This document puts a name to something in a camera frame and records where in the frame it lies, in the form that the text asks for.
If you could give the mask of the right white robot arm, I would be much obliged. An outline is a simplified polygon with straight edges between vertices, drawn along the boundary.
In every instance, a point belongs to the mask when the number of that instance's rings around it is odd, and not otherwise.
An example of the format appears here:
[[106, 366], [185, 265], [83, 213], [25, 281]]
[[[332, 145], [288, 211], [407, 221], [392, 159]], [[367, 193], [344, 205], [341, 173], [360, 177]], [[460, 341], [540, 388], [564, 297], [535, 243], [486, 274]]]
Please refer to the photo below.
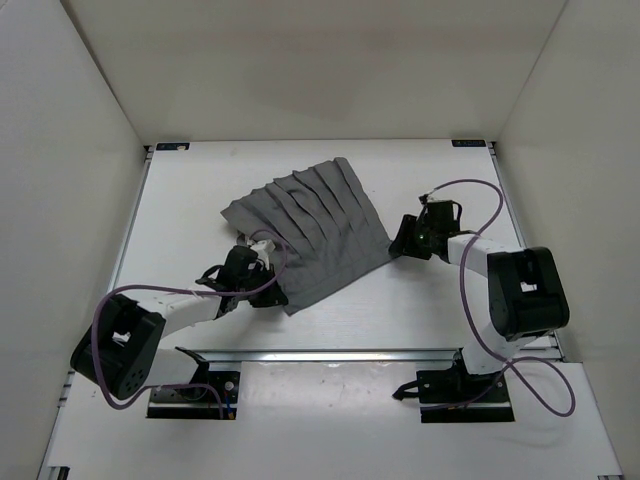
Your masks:
[[474, 340], [459, 353], [462, 366], [448, 376], [449, 391], [471, 400], [493, 374], [535, 339], [568, 324], [569, 305], [555, 260], [546, 247], [508, 247], [463, 231], [461, 205], [420, 198], [419, 215], [406, 214], [389, 247], [394, 257], [429, 260], [436, 256], [487, 280], [489, 323], [472, 330]]

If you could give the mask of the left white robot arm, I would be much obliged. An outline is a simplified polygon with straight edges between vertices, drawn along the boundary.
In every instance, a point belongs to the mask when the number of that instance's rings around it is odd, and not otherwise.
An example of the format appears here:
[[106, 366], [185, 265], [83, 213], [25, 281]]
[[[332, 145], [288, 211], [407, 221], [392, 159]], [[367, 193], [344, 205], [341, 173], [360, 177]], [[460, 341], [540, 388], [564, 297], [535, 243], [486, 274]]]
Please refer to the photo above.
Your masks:
[[145, 301], [129, 297], [131, 285], [113, 290], [96, 307], [71, 355], [71, 368], [98, 385], [115, 409], [128, 407], [148, 388], [176, 387], [188, 398], [203, 395], [209, 385], [203, 358], [183, 347], [163, 350], [161, 340], [217, 320], [242, 302], [256, 309], [286, 306], [278, 283], [284, 268], [274, 265], [276, 252], [271, 240], [236, 245], [193, 286], [150, 286], [154, 296]]

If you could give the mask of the grey pleated skirt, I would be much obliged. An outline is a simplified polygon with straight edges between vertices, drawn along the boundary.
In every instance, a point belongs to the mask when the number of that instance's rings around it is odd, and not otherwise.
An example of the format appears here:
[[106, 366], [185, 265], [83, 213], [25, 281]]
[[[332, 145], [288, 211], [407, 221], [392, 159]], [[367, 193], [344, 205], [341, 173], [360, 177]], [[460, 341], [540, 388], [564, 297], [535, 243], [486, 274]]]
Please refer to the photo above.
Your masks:
[[289, 316], [392, 260], [389, 235], [343, 157], [275, 178], [231, 201], [221, 215], [242, 234], [274, 234], [286, 245], [278, 284]]

